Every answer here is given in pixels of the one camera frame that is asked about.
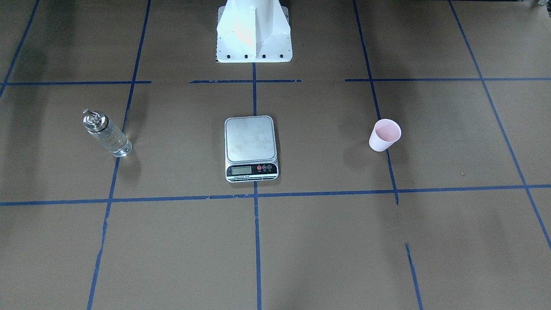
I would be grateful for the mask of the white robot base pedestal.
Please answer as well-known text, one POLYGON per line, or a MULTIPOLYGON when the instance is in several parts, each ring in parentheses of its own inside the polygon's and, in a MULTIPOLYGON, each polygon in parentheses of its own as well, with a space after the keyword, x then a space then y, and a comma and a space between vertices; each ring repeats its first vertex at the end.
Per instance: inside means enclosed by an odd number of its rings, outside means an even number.
POLYGON ((220 63, 290 62, 288 8, 279 0, 227 0, 218 9, 215 59, 220 63))

